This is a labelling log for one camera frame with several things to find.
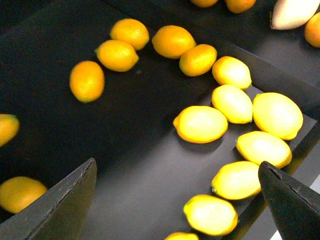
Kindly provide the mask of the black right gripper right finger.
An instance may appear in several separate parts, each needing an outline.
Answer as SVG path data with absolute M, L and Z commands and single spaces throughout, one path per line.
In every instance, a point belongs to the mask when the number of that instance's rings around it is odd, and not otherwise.
M 258 179 L 264 200 L 283 240 L 320 238 L 320 194 L 267 161 Z

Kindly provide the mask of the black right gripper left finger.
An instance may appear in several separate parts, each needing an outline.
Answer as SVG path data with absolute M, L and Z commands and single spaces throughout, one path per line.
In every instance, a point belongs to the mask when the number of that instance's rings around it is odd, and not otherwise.
M 28 207 L 0 225 L 2 240 L 77 240 L 85 225 L 97 179 L 88 159 Z

